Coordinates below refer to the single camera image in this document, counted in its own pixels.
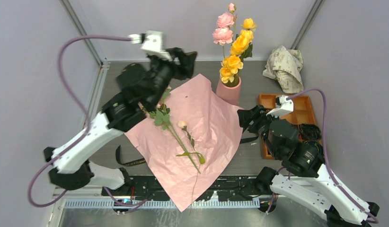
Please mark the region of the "purple flower bouquet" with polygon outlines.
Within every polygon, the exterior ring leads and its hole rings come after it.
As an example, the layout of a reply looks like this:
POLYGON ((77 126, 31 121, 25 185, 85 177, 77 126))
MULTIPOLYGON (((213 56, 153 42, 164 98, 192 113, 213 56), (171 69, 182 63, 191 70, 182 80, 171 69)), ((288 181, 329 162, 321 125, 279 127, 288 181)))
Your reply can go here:
POLYGON ((125 135, 179 211, 185 211, 224 171, 242 136, 237 114, 197 75, 173 89, 166 100, 171 131, 147 118, 125 135))

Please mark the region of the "pink rose stem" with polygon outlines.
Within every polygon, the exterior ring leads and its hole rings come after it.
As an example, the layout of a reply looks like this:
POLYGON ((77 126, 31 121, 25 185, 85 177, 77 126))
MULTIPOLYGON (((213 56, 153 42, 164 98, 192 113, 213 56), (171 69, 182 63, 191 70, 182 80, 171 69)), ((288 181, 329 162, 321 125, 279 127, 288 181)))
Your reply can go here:
POLYGON ((225 58, 225 46, 231 44, 234 38, 234 31, 237 17, 235 15, 236 5, 230 3, 228 11, 219 15, 216 21, 216 28, 212 33, 213 43, 222 47, 222 55, 225 58))

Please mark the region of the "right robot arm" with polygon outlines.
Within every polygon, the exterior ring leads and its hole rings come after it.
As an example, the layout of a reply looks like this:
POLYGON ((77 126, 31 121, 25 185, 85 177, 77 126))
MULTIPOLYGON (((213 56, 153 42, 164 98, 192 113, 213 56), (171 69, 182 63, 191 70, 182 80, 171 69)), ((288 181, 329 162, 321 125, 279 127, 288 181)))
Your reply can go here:
POLYGON ((257 134, 273 158, 281 161, 283 168, 313 185, 318 192, 292 182, 270 167, 263 168, 257 176, 258 191, 292 199, 318 214, 329 227, 368 227, 377 222, 379 206, 348 192, 328 168, 328 161, 319 148, 299 140, 298 130, 286 119, 281 119, 293 109, 294 104, 289 101, 269 111, 261 105, 238 110, 239 125, 257 134))

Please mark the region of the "small cream rose stem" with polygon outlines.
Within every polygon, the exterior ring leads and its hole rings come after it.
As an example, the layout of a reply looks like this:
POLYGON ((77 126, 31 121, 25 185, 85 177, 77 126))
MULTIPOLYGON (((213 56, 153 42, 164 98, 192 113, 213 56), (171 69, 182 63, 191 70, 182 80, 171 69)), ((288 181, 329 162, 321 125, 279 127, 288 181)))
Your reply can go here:
POLYGON ((197 170, 196 179, 195 179, 195 183, 193 185, 192 194, 191 194, 191 205, 190 205, 190 209, 189 209, 189 214, 190 214, 191 210, 192 210, 192 207, 193 207, 194 191, 195 191, 195 187, 196 187, 196 184, 197 184, 197 181, 198 181, 198 175, 201 173, 200 172, 200 168, 195 163, 195 161, 193 160, 192 155, 196 155, 197 156, 197 159, 198 159, 198 162, 199 162, 200 165, 203 165, 205 163, 205 157, 204 157, 203 154, 201 154, 201 153, 196 151, 196 149, 195 149, 195 140, 192 138, 190 132, 187 129, 187 123, 185 121, 179 121, 177 125, 178 125, 178 127, 182 131, 184 131, 186 133, 186 137, 189 140, 190 145, 192 146, 193 152, 185 151, 182 154, 176 155, 176 157, 188 157, 191 160, 192 164, 194 165, 195 169, 197 170))

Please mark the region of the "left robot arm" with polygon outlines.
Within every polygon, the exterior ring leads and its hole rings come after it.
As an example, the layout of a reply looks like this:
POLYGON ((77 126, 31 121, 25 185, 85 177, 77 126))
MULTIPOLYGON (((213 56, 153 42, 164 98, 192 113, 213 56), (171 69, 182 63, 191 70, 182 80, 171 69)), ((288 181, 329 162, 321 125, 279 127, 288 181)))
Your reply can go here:
POLYGON ((86 185, 103 186, 127 195, 132 182, 124 168, 95 164, 90 157, 105 144, 128 132, 154 111, 171 80, 193 76, 197 52, 169 48, 171 61, 149 55, 150 67, 131 63, 116 77, 120 92, 106 102, 95 118, 69 142, 59 148, 47 147, 45 159, 52 164, 50 182, 72 191, 86 185))

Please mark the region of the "yellow flower stem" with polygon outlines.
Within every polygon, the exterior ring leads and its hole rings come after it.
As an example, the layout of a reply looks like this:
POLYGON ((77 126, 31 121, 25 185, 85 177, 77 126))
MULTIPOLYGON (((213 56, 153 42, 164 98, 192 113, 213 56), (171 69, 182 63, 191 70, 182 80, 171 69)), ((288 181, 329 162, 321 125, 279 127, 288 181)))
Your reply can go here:
POLYGON ((230 55, 221 62, 220 81, 226 87, 239 85, 239 73, 243 69, 244 60, 253 56, 253 39, 257 23, 250 17, 244 19, 241 27, 231 45, 230 55))

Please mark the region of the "peach rose spray stem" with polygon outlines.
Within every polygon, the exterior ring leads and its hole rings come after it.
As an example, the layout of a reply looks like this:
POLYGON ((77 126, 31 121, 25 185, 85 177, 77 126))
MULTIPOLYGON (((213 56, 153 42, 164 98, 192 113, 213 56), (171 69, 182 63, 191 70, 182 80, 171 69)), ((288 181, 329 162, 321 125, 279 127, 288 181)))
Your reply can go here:
POLYGON ((148 111, 143 106, 142 103, 138 103, 139 108, 146 114, 147 117, 153 119, 154 125, 161 127, 162 130, 167 130, 172 135, 172 137, 177 141, 179 146, 182 148, 183 152, 185 151, 193 152, 193 149, 190 150, 184 145, 182 139, 178 135, 178 132, 175 130, 175 127, 171 121, 171 117, 170 117, 171 110, 166 105, 166 100, 169 98, 171 90, 172 88, 170 86, 168 86, 165 89, 154 111, 148 111))

